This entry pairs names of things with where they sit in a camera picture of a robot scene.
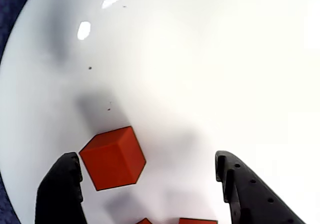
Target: blue fabric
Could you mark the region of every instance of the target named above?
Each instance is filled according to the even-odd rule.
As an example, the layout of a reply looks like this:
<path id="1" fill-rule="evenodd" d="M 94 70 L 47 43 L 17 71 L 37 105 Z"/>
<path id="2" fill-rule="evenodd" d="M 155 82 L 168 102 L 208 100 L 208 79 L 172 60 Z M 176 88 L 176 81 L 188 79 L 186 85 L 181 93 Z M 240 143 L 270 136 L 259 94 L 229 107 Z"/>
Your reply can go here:
<path id="1" fill-rule="evenodd" d="M 0 0 L 0 61 L 12 27 L 27 0 Z M 0 174 L 0 224 L 20 224 Z"/>

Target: wooden block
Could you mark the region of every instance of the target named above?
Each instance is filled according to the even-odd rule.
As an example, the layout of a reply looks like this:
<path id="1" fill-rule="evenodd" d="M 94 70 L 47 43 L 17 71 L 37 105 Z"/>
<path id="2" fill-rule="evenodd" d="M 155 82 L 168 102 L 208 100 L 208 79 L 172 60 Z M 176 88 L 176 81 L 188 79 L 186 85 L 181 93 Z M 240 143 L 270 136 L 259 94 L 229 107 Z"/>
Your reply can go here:
<path id="1" fill-rule="evenodd" d="M 146 164 L 132 127 L 94 136 L 80 156 L 97 191 L 135 184 Z"/>
<path id="2" fill-rule="evenodd" d="M 137 224 L 152 224 L 152 223 L 147 218 L 145 218 L 142 221 L 138 222 Z"/>
<path id="3" fill-rule="evenodd" d="M 180 218 L 179 224 L 218 224 L 218 222 L 211 220 Z"/>

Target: white bowl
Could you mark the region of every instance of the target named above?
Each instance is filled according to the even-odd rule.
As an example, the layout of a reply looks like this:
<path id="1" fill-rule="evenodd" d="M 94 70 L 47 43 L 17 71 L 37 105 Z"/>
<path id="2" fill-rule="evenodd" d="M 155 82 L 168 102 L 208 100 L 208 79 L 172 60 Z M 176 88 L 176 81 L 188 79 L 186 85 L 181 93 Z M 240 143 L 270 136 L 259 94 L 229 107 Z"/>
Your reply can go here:
<path id="1" fill-rule="evenodd" d="M 319 223 L 320 0 L 104 1 L 29 0 L 7 43 L 0 169 L 21 223 L 60 155 L 127 125 L 147 165 L 96 192 L 81 164 L 88 223 L 230 223 L 221 149 Z"/>

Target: red cube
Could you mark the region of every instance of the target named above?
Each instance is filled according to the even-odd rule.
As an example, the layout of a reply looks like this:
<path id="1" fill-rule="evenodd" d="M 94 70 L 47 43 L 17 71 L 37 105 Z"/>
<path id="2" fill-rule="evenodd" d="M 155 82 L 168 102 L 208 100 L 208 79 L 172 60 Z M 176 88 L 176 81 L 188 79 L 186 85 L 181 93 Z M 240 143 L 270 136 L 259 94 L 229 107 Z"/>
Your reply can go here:
<path id="1" fill-rule="evenodd" d="M 180 218 L 179 224 L 218 224 L 218 222 L 211 220 Z"/>
<path id="2" fill-rule="evenodd" d="M 97 191 L 135 184 L 146 164 L 132 127 L 94 136 L 80 156 Z"/>
<path id="3" fill-rule="evenodd" d="M 151 224 L 151 222 L 147 218 L 145 218 L 142 221 L 138 222 L 137 224 Z"/>

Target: orange cube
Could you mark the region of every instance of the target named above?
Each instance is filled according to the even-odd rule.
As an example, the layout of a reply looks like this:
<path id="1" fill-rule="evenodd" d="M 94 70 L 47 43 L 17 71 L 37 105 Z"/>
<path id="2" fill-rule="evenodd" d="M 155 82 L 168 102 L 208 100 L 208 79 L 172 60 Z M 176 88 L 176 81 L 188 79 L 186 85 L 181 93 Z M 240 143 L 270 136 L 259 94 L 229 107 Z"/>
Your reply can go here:
<path id="1" fill-rule="evenodd" d="M 145 218 L 142 221 L 138 222 L 137 224 L 151 224 L 151 222 L 147 218 Z"/>
<path id="2" fill-rule="evenodd" d="M 95 135 L 79 154 L 97 191 L 135 184 L 146 164 L 132 127 Z"/>
<path id="3" fill-rule="evenodd" d="M 218 224 L 218 222 L 201 219 L 180 218 L 179 224 Z"/>

